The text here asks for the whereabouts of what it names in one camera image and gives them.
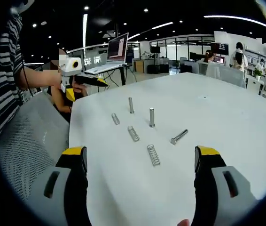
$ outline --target ceiling light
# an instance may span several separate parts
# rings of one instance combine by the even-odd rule
[[[170,25],[170,24],[173,24],[173,22],[169,22],[169,23],[162,24],[162,25],[159,25],[159,26],[156,26],[156,27],[152,27],[152,29],[156,29],[156,28],[159,28],[159,27],[167,26],[167,25]]]
[[[131,36],[130,38],[128,38],[128,40],[130,40],[130,39],[132,39],[132,38],[135,38],[135,37],[137,37],[137,36],[139,36],[140,34],[136,34],[136,35],[133,35],[133,36]]]
[[[83,47],[86,47],[87,16],[88,14],[83,15]]]
[[[244,17],[239,17],[239,16],[204,16],[205,18],[231,18],[231,19],[239,19],[239,20],[246,20],[246,21],[250,21],[262,26],[266,27],[266,24],[263,24],[262,22],[256,21],[256,20],[251,20],[248,18],[244,18]]]
[[[24,65],[43,65],[44,63],[25,63]]]

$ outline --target metal pin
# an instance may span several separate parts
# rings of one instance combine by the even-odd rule
[[[171,139],[171,144],[175,145],[177,143],[177,141],[182,138],[185,134],[188,133],[188,130],[184,130],[183,132],[181,132],[178,136],[176,136],[175,138]]]
[[[154,123],[154,108],[150,108],[150,127],[155,127]]]
[[[132,97],[129,97],[129,106],[130,106],[130,113],[133,114],[134,113],[134,110],[133,110]]]

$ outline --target cable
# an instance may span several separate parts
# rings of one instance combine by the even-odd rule
[[[33,97],[34,95],[33,95],[33,93],[31,92],[31,89],[30,89],[30,86],[29,86],[28,79],[26,78],[26,73],[25,73],[24,63],[23,63],[23,59],[24,59],[24,57],[23,57],[22,52],[21,52],[21,57],[22,57],[21,62],[22,62],[22,69],[23,69],[23,72],[24,72],[25,81],[26,81],[26,84],[28,85],[28,89],[29,89],[29,91],[30,91],[30,93],[31,93],[31,96]]]
[[[134,75],[134,78],[135,78],[135,82],[137,82],[137,79],[136,79],[136,75],[133,73],[133,71],[129,68],[129,70],[131,71],[131,73]]]
[[[113,71],[111,74],[109,74],[109,73],[107,72],[107,74],[109,75],[109,78],[111,79],[111,81],[112,81],[114,84],[116,84],[116,82],[114,82],[114,81],[112,80],[112,78],[111,78],[111,75],[114,73],[114,71]]]
[[[127,71],[128,71],[128,66],[125,67],[125,82],[127,81]]]

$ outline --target coil spring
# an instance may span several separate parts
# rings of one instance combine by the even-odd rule
[[[112,119],[113,119],[114,123],[115,123],[116,125],[118,125],[118,124],[119,124],[119,119],[118,119],[118,117],[116,116],[116,114],[113,113],[111,116],[112,116]]]
[[[148,145],[147,150],[149,152],[153,166],[160,165],[160,160],[159,160],[159,157],[157,155],[154,145]]]
[[[137,135],[136,131],[134,130],[133,126],[128,126],[128,131],[133,139],[133,141],[139,141],[139,136]]]

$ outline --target office chair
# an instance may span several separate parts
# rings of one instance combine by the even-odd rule
[[[199,72],[200,74],[206,75],[208,63],[205,62],[198,62],[199,63]]]
[[[37,176],[55,166],[68,148],[69,123],[42,93],[20,107],[0,135],[0,167],[26,201]]]
[[[246,88],[244,73],[234,68],[210,63],[208,64],[206,76]]]

